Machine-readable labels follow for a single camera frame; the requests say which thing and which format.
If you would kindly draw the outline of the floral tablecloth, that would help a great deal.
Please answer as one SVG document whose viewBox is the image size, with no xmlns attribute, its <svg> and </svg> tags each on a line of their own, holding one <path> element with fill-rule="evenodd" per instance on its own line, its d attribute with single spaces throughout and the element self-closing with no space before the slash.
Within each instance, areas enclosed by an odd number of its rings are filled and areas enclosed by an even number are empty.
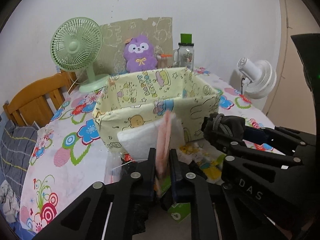
<svg viewBox="0 0 320 240">
<path fill-rule="evenodd" d="M 194 73 L 217 90 L 220 96 L 217 112 L 240 116 L 247 126 L 254 128 L 273 127 L 272 121 L 248 98 L 218 76 L 204 68 Z M 22 190 L 20 223 L 24 229 L 40 232 L 89 185 L 104 181 L 107 155 L 111 151 L 103 143 L 92 116 L 102 90 L 91 93 L 74 90 L 50 122 L 39 130 Z M 209 148 L 203 138 L 185 139 L 185 144 L 188 142 Z"/>
</svg>

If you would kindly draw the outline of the blue grid bedsheet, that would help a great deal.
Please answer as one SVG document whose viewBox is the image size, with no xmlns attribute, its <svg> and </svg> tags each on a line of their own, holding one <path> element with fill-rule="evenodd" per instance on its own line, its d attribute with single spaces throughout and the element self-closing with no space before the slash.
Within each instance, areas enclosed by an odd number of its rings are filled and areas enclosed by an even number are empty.
<svg viewBox="0 0 320 240">
<path fill-rule="evenodd" d="M 1 138 L 4 132 L 5 124 L 8 118 L 4 112 L 1 113 Z M 5 180 L 1 168 L 1 184 Z M 20 222 L 8 223 L 3 213 L 3 204 L 1 203 L 1 239 L 33 239 L 35 234 L 22 228 Z"/>
</svg>

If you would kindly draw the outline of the yellow cartoon paper pack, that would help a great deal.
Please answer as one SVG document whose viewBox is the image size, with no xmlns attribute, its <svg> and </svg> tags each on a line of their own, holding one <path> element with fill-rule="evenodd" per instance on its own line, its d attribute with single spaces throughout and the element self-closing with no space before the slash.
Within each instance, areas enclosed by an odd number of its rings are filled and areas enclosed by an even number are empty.
<svg viewBox="0 0 320 240">
<path fill-rule="evenodd" d="M 218 151 L 213 146 L 202 148 L 197 142 L 188 142 L 177 150 L 179 161 L 191 164 L 192 161 L 207 176 L 207 181 L 219 184 L 222 174 L 222 163 L 226 154 Z"/>
</svg>

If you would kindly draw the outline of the white crumpled cloth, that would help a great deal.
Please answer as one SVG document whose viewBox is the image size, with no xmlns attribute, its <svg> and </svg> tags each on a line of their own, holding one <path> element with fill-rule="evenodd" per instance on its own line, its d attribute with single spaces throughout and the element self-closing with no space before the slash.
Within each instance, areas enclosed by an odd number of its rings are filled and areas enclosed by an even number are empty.
<svg viewBox="0 0 320 240">
<path fill-rule="evenodd" d="M 15 192 L 6 180 L 1 183 L 1 207 L 8 223 L 17 221 L 20 206 Z"/>
</svg>

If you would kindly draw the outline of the green desk fan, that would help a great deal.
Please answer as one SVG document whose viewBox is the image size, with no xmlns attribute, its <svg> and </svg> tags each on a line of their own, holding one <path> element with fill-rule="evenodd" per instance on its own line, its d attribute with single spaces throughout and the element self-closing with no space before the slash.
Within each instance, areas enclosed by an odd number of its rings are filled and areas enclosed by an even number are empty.
<svg viewBox="0 0 320 240">
<path fill-rule="evenodd" d="M 99 25 L 86 17 L 75 17 L 61 24 L 50 42 L 50 54 L 54 63 L 65 72 L 84 70 L 87 80 L 80 85 L 80 92 L 88 93 L 102 89 L 109 78 L 107 74 L 96 75 L 93 63 L 103 46 Z"/>
</svg>

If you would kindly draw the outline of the yellow cartoon fabric basket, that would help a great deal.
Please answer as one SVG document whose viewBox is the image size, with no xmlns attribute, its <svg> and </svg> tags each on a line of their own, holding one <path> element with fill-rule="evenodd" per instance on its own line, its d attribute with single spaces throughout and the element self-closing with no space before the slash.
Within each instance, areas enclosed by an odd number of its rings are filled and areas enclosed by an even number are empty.
<svg viewBox="0 0 320 240">
<path fill-rule="evenodd" d="M 92 116 L 105 146 L 124 152 L 117 134 L 146 125 L 171 111 L 187 141 L 203 138 L 204 117 L 219 109 L 216 89 L 188 68 L 163 68 L 113 76 L 106 81 Z"/>
</svg>

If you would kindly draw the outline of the green tissue pack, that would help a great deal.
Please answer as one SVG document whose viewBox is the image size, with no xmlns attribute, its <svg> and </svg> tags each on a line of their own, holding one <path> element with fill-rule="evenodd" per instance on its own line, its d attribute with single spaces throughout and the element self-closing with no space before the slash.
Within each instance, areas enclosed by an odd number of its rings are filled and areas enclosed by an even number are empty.
<svg viewBox="0 0 320 240">
<path fill-rule="evenodd" d="M 176 222 L 181 222 L 187 218 L 190 213 L 190 204 L 189 203 L 174 203 L 167 211 L 170 217 Z"/>
</svg>

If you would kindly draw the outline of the purple plush toy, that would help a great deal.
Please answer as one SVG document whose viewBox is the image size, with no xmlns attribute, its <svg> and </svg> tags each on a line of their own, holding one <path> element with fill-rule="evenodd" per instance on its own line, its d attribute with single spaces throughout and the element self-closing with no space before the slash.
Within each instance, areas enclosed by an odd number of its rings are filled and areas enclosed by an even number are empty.
<svg viewBox="0 0 320 240">
<path fill-rule="evenodd" d="M 143 72 L 157 68 L 154 47 L 145 35 L 139 35 L 126 42 L 123 57 L 129 73 Z"/>
</svg>

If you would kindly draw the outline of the grey plaid pillow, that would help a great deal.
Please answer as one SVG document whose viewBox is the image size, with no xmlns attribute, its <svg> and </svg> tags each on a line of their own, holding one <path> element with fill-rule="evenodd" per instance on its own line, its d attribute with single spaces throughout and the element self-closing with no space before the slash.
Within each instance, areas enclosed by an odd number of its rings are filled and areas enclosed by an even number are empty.
<svg viewBox="0 0 320 240">
<path fill-rule="evenodd" d="M 22 195 L 37 130 L 36 126 L 17 126 L 9 120 L 1 137 L 1 172 L 18 198 Z"/>
</svg>

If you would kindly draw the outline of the toothpick jar orange lid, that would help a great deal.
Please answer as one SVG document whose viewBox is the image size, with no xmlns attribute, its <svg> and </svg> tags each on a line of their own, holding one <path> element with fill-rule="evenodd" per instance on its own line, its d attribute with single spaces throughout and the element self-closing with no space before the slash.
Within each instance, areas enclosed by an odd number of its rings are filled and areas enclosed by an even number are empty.
<svg viewBox="0 0 320 240">
<path fill-rule="evenodd" d="M 172 54 L 158 54 L 158 68 L 171 68 L 172 67 Z"/>
</svg>

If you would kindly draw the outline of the pink cloth packet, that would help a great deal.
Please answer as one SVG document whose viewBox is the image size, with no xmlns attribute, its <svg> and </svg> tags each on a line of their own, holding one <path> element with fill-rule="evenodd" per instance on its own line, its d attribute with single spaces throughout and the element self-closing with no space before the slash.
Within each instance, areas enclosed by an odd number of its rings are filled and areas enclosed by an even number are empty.
<svg viewBox="0 0 320 240">
<path fill-rule="evenodd" d="M 156 191 L 158 197 L 162 195 L 161 183 L 167 172 L 172 115 L 173 114 L 171 111 L 166 111 L 158 128 L 155 159 L 155 167 L 157 172 Z"/>
</svg>

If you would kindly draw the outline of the white clip fan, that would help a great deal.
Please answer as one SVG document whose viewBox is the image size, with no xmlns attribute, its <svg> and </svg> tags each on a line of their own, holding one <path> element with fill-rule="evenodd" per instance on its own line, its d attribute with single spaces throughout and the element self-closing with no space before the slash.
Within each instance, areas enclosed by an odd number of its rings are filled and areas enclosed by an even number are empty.
<svg viewBox="0 0 320 240">
<path fill-rule="evenodd" d="M 248 58 L 241 58 L 237 64 L 242 74 L 241 93 L 252 99 L 262 99 L 274 89 L 277 73 L 266 60 L 252 62 Z"/>
</svg>

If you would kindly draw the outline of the white towel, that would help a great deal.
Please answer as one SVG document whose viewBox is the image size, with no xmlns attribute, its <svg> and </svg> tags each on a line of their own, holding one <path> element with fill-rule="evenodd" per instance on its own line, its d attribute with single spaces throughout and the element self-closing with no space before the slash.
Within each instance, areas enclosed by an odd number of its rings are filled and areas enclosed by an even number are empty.
<svg viewBox="0 0 320 240">
<path fill-rule="evenodd" d="M 150 148 L 156 148 L 158 129 L 163 118 L 147 123 L 137 128 L 118 132 L 117 137 L 124 150 L 132 159 L 147 159 Z M 175 115 L 171 119 L 171 135 L 169 148 L 178 149 L 185 145 L 184 131 L 181 120 Z"/>
</svg>

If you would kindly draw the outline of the glass mug jar green lid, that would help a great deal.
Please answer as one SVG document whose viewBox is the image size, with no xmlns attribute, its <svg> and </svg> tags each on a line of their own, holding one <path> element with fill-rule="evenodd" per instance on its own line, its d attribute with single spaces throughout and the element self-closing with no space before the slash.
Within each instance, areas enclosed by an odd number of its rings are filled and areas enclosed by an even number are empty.
<svg viewBox="0 0 320 240">
<path fill-rule="evenodd" d="M 193 71 L 194 68 L 194 44 L 191 34 L 180 34 L 178 49 L 173 51 L 174 67 L 185 67 Z"/>
</svg>

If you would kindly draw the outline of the dark grey drawstring pouch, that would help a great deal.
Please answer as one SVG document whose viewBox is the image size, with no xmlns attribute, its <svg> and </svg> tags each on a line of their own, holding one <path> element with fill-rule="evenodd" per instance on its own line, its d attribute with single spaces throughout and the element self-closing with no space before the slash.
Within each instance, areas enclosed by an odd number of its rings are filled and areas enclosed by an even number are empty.
<svg viewBox="0 0 320 240">
<path fill-rule="evenodd" d="M 215 112 L 204 117 L 201 131 L 204 138 L 217 149 L 227 147 L 231 142 L 243 144 L 245 119 Z"/>
</svg>

